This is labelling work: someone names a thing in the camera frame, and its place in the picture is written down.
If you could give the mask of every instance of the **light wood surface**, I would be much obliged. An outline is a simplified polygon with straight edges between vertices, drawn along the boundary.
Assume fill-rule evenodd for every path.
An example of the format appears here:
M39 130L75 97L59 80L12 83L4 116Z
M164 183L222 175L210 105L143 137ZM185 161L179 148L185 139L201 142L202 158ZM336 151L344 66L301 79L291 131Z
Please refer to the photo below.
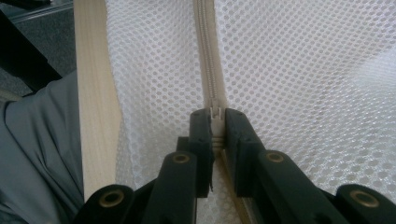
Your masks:
M115 183L120 107L111 75L104 0L74 1L84 193Z

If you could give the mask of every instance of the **white mesh fabric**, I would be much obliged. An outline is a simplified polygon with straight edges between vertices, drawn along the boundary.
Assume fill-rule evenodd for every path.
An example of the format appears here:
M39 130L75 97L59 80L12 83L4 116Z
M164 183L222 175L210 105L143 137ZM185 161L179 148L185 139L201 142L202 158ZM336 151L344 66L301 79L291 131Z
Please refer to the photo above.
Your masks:
M396 202L394 1L216 0L230 108L322 189Z
M117 182L134 189L157 177L163 158L188 136L204 107L192 1L107 0L107 38L123 123ZM198 223L238 223L215 166L214 191Z

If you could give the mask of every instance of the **zipper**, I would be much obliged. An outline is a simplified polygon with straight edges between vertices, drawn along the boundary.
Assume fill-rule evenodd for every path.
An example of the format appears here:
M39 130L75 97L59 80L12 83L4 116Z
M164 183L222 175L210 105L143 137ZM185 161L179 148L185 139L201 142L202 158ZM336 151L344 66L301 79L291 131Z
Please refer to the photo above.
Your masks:
M201 62L202 82L204 89L205 108L210 108L212 144L216 157L216 165L223 174L225 183L235 204L236 211L243 223L250 223L248 210L241 198L233 193L233 184L230 178L224 157L225 148L225 108L227 98L219 58L218 40L216 36L216 21L214 0L194 0L194 15L198 46Z

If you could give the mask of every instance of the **brass grommet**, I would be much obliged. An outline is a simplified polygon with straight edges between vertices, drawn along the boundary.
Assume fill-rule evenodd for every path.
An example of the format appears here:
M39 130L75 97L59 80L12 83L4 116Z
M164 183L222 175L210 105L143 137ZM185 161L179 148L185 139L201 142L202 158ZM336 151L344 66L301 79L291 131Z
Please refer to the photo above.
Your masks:
M100 197L99 204L102 207L109 208L114 207L117 204L121 203L124 199L124 193L120 189L113 189L108 191Z
M172 159L175 163L184 163L188 162L190 160L190 157L186 154L176 154Z
M379 206L379 201L371 194L355 189L350 191L349 196L355 200L355 202L370 208Z
M268 159L268 161L273 161L273 162L282 162L284 160L282 155L275 152L268 153L266 155L266 158Z

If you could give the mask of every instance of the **gray carpet floor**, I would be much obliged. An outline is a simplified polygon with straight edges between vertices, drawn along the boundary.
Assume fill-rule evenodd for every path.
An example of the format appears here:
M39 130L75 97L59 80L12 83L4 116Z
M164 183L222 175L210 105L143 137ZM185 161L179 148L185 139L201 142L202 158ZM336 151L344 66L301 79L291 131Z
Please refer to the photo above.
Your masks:
M77 69L73 9L17 23L15 26L61 76ZM20 96L31 92L22 81L1 68L0 88Z

